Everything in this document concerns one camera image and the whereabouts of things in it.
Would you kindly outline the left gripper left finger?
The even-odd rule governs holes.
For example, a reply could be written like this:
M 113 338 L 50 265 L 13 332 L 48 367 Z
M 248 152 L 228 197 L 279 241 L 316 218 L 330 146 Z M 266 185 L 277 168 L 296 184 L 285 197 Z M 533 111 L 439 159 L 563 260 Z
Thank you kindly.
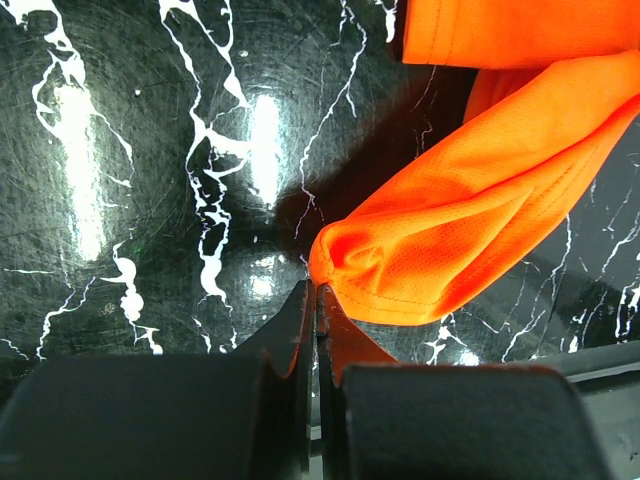
M 46 361 L 1 415 L 5 479 L 299 479 L 315 290 L 296 284 L 227 354 Z

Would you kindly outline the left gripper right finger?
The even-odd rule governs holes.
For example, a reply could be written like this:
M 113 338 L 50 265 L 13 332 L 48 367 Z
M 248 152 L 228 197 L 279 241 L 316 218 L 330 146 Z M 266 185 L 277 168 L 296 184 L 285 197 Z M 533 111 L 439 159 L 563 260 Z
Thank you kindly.
M 575 388 L 535 365 L 398 362 L 317 291 L 328 479 L 609 479 Z

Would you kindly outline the orange t shirt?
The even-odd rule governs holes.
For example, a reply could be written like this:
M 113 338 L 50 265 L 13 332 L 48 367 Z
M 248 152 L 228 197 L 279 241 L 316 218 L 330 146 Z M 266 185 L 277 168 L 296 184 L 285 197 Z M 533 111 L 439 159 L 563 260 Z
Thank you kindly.
M 462 125 L 324 227 L 314 284 L 345 313 L 457 310 L 564 220 L 639 113 L 635 1 L 412 1 L 407 64 L 477 70 Z

